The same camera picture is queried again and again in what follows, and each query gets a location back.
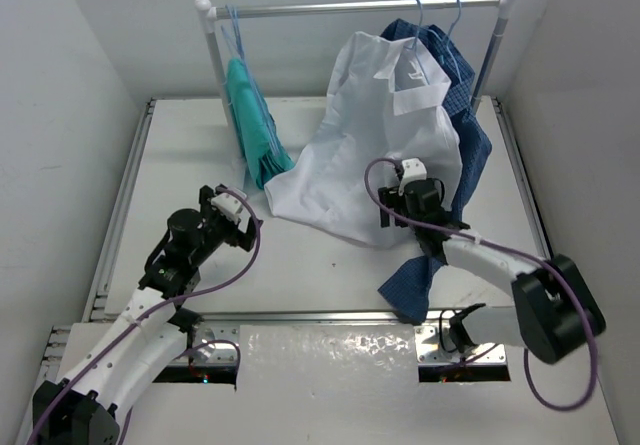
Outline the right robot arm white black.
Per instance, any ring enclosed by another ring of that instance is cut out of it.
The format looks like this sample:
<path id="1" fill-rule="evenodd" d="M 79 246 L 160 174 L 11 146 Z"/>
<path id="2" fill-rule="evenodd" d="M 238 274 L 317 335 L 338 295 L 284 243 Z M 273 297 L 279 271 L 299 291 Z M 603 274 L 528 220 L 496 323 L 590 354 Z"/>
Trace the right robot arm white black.
<path id="1" fill-rule="evenodd" d="M 412 259 L 380 289 L 403 316 L 422 320 L 425 307 L 416 292 L 426 292 L 435 272 L 461 269 L 511 296 L 505 313 L 484 303 L 468 306 L 449 321 L 448 338 L 462 353 L 481 339 L 506 339 L 546 364 L 555 364 L 583 345 L 593 347 L 607 324 L 578 266 L 558 254 L 548 260 L 499 245 L 472 234 L 441 204 L 442 186 L 415 179 L 377 192 L 382 227 L 396 225 L 413 232 L 423 253 Z"/>

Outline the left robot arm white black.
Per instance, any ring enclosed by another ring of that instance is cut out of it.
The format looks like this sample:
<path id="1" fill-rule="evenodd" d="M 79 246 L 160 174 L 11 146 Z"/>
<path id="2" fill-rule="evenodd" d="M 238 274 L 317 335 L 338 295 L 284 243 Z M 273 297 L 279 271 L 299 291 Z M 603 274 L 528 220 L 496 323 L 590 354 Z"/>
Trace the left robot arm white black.
<path id="1" fill-rule="evenodd" d="M 199 206 L 172 213 L 123 311 L 58 382 L 32 398 L 30 444 L 120 444 L 135 402 L 173 360 L 197 350 L 202 317 L 185 307 L 198 296 L 201 265 L 221 246 L 252 256 L 261 220 L 244 193 L 219 185 L 199 191 Z"/>

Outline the white shirt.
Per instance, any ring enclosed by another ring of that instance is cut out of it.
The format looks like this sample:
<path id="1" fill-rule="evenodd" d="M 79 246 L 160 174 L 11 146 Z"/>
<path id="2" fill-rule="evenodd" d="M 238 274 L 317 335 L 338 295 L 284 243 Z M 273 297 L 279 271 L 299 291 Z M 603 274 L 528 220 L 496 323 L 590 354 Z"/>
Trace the white shirt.
<path id="1" fill-rule="evenodd" d="M 420 159 L 445 186 L 452 202 L 462 174 L 459 136 L 443 107 L 451 80 L 420 42 L 427 85 L 412 52 L 412 38 L 389 41 L 354 33 L 340 50 L 327 89 L 324 118 L 295 166 L 265 186 L 271 213 L 369 246 L 391 247 L 402 228 L 382 228 L 368 193 L 395 183 L 393 170 L 371 173 L 380 157 Z"/>

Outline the light blue wire hanger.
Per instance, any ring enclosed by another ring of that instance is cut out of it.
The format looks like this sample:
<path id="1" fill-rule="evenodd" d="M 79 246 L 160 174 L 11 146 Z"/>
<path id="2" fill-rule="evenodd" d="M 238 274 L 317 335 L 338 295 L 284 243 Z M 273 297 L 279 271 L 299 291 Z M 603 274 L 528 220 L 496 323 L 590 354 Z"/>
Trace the light blue wire hanger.
<path id="1" fill-rule="evenodd" d="M 419 10 L 419 20 L 418 20 L 418 24 L 416 25 L 416 29 L 415 29 L 415 33 L 413 35 L 412 41 L 410 43 L 407 43 L 404 46 L 404 49 L 413 53 L 413 56 L 414 56 L 414 58 L 416 60 L 416 63 L 419 66 L 419 70 L 420 70 L 420 72 L 421 72 L 426 84 L 427 85 L 431 85 L 432 82 L 431 82 L 431 79 L 429 77 L 429 74 L 427 73 L 427 70 L 426 70 L 426 68 L 425 68 L 425 66 L 424 66 L 424 64 L 423 64 L 423 62 L 422 62 L 422 60 L 421 60 L 421 58 L 419 56 L 419 53 L 418 53 L 418 44 L 421 42 L 421 40 L 420 40 L 420 31 L 421 31 L 421 28 L 422 28 L 422 25 L 423 25 L 423 21 L 424 21 L 424 8 L 423 8 L 423 4 L 422 4 L 421 0 L 413 0 L 413 1 L 416 2 L 417 8 Z"/>

